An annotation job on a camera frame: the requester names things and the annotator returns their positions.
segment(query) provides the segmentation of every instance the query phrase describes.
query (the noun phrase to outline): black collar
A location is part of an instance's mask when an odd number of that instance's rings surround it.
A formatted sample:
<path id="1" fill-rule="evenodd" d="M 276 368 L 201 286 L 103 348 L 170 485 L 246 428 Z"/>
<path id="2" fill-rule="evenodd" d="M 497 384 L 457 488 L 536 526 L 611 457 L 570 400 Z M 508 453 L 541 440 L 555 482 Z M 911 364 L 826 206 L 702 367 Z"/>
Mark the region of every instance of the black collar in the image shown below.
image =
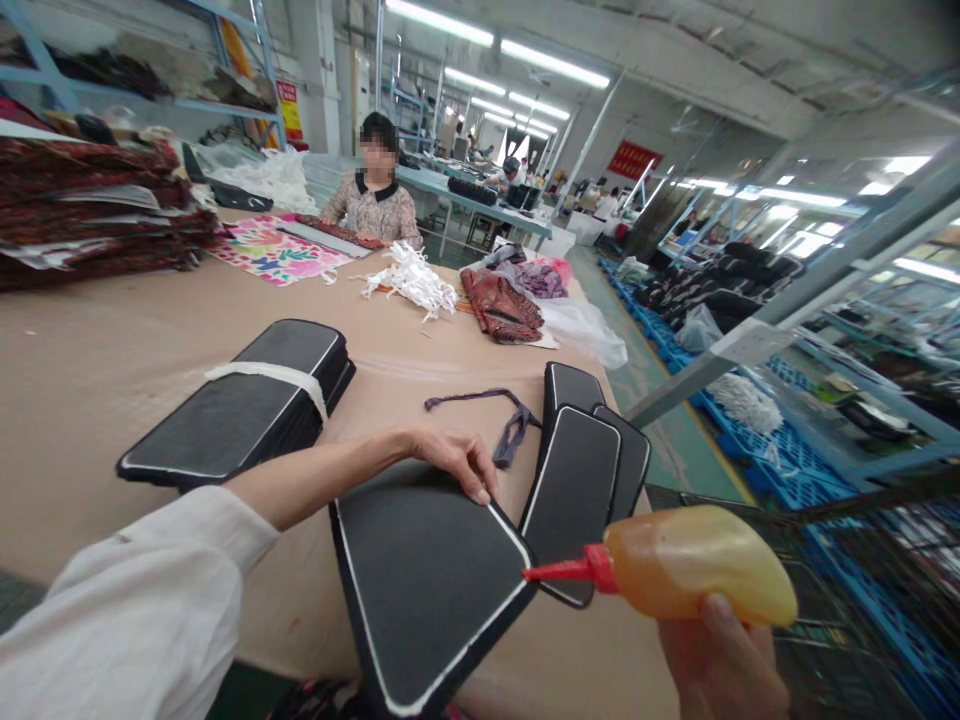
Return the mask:
<path id="1" fill-rule="evenodd" d="M 388 198 L 393 197 L 394 193 L 400 189 L 400 186 L 397 185 L 396 181 L 387 185 L 383 190 L 377 190 L 373 196 L 377 199 L 377 202 L 383 202 Z M 357 190 L 360 191 L 361 195 L 366 194 L 367 184 L 363 181 L 363 170 L 357 170 Z"/>

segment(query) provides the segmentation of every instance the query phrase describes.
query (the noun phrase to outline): beige table surface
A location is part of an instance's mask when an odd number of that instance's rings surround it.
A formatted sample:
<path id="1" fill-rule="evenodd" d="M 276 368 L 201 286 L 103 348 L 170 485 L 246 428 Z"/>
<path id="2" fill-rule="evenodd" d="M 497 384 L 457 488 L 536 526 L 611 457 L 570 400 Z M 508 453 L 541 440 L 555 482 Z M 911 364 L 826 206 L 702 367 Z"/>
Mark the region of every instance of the beige table surface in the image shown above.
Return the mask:
<path id="1" fill-rule="evenodd" d="M 120 480 L 114 464 L 203 384 L 205 370 L 282 318 L 339 329 L 357 364 L 320 443 L 418 421 L 479 432 L 492 448 L 514 412 L 509 400 L 430 413 L 423 401 L 503 386 L 539 415 L 549 360 L 593 373 L 612 402 L 603 368 L 573 350 L 497 345 L 472 315 L 421 325 L 423 311 L 399 296 L 362 298 L 348 276 L 386 262 L 378 253 L 344 266 L 332 286 L 277 288 L 211 257 L 195 272 L 0 295 L 0 568 L 47 585 L 81 548 L 174 501 L 172 490 Z M 500 473 L 514 522 L 539 441 L 531 429 Z M 326 511 L 287 532 L 248 579 L 239 657 L 297 678 L 359 672 Z M 481 720 L 678 714 L 655 623 L 601 596 L 581 612 L 538 596 L 457 699 Z"/>

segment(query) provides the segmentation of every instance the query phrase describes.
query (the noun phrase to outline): red sign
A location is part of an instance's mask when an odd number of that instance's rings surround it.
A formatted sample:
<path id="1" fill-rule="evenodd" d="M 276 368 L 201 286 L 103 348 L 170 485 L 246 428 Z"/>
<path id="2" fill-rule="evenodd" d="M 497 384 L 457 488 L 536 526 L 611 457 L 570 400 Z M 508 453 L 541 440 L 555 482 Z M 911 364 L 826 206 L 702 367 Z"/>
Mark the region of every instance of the red sign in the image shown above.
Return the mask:
<path id="1" fill-rule="evenodd" d="M 277 80 L 277 94 L 280 96 L 280 114 L 283 115 L 283 128 L 286 130 L 287 140 L 303 140 L 300 109 L 297 107 L 297 86 Z"/>
<path id="2" fill-rule="evenodd" d="M 610 161 L 607 170 L 636 181 L 643 175 L 643 171 L 647 169 L 647 165 L 650 164 L 651 160 L 653 160 L 653 167 L 650 169 L 655 170 L 662 159 L 663 155 L 660 153 L 655 153 L 652 150 L 647 150 L 646 148 L 624 140 L 620 143 L 620 147 L 617 148 L 617 153 L 613 156 L 613 160 Z"/>

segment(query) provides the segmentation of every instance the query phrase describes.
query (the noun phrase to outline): black hair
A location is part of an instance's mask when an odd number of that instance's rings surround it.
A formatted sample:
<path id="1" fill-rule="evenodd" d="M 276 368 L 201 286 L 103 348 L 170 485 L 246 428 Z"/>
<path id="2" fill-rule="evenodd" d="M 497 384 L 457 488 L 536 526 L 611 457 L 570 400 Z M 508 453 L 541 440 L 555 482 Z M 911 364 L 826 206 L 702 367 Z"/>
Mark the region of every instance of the black hair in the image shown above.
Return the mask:
<path id="1" fill-rule="evenodd" d="M 367 115 L 360 126 L 360 142 L 378 142 L 387 152 L 400 155 L 400 138 L 390 118 L 378 112 Z"/>

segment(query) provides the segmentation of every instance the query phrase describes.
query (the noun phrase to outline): glue bottle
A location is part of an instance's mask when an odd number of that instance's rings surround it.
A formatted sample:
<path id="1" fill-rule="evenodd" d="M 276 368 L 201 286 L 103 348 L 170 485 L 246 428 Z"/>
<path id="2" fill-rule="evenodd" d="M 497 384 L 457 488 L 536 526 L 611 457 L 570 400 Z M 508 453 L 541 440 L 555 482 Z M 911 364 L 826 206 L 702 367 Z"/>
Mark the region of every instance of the glue bottle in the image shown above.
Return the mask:
<path id="1" fill-rule="evenodd" d="M 610 525 L 581 560 L 524 570 L 528 582 L 583 580 L 661 620 L 696 619 L 709 594 L 723 593 L 754 625 L 790 625 L 797 596 L 777 556 L 728 510 L 700 505 Z"/>

